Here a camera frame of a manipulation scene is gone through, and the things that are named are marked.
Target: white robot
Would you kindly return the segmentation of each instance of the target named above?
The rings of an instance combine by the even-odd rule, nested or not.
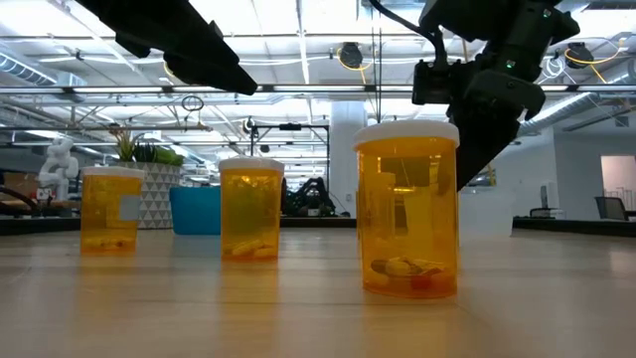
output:
[[[38,181],[42,187],[56,186],[56,200],[69,199],[69,179],[78,176],[80,171],[78,160],[71,157],[73,141],[68,138],[56,138],[53,145],[47,149],[47,161],[40,169]]]

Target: white pillar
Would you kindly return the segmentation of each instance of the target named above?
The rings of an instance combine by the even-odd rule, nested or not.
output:
[[[338,213],[347,211],[351,213],[352,218],[356,218],[358,190],[358,157],[353,150],[354,134],[366,125],[367,111],[363,101],[331,103],[329,188],[331,194],[338,198],[335,200],[332,196],[331,200],[336,205]]]

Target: geometric patterned planter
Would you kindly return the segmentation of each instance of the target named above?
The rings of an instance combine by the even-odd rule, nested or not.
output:
[[[139,203],[139,229],[172,229],[170,188],[179,186],[181,167],[126,162],[117,165],[146,172]]]

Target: blue bin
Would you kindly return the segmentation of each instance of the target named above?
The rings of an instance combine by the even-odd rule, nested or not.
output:
[[[175,234],[221,234],[221,187],[172,188],[170,206]]]

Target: wall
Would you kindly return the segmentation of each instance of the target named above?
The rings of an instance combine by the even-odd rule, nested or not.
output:
[[[623,187],[636,191],[636,156],[603,156],[600,161],[605,190],[616,191]]]
[[[358,155],[354,151],[354,135],[365,127],[367,112],[363,101],[331,103],[331,164],[329,190],[338,200],[332,201],[336,211],[347,211],[356,218],[358,190]]]
[[[519,138],[520,146],[510,146],[493,161],[497,187],[512,192],[513,216],[529,216],[541,208],[541,187],[557,182],[554,133],[551,128],[534,137]],[[557,193],[551,195],[551,207],[558,207]]]
[[[602,156],[605,196],[619,197],[627,210],[636,210],[636,156]]]
[[[595,196],[603,195],[602,155],[636,155],[635,135],[557,133],[556,177],[567,218],[598,220]]]

